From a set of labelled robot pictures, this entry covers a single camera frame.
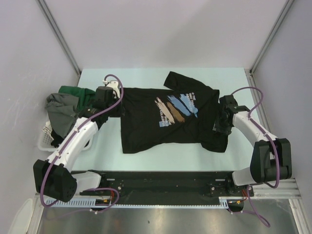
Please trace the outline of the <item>black printed t shirt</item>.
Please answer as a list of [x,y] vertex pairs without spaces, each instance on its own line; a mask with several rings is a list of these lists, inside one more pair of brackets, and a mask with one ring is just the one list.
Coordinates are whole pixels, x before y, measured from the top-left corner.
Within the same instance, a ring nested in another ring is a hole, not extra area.
[[219,110],[218,89],[170,72],[165,89],[124,88],[121,145],[134,154],[164,143],[199,143],[223,153],[228,136],[215,130]]

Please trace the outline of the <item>white plastic laundry basket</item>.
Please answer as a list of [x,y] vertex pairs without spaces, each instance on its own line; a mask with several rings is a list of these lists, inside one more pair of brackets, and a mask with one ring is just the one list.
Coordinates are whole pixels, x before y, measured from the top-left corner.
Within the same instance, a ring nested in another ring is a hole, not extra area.
[[45,126],[39,136],[38,148],[41,151],[53,152],[62,144],[64,138],[59,136],[51,126],[50,121],[46,121]]

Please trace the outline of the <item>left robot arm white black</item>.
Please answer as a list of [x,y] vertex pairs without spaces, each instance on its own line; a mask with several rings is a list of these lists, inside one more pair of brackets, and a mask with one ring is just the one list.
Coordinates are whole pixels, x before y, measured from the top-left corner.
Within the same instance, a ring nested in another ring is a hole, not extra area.
[[123,87],[109,81],[96,90],[95,100],[76,120],[74,127],[61,145],[46,159],[37,160],[33,166],[35,186],[43,206],[45,197],[68,202],[75,194],[93,191],[104,194],[108,183],[96,171],[72,174],[73,165],[85,145],[98,132],[109,117],[116,115],[123,98]]

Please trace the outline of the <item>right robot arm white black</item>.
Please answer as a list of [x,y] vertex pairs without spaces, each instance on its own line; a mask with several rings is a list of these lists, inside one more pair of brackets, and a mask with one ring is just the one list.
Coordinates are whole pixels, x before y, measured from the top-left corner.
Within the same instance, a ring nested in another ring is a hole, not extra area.
[[278,138],[251,117],[251,110],[238,105],[233,95],[219,99],[220,107],[214,129],[225,136],[238,129],[253,146],[249,167],[232,172],[225,191],[237,195],[243,186],[266,184],[277,188],[281,180],[292,176],[291,144]]

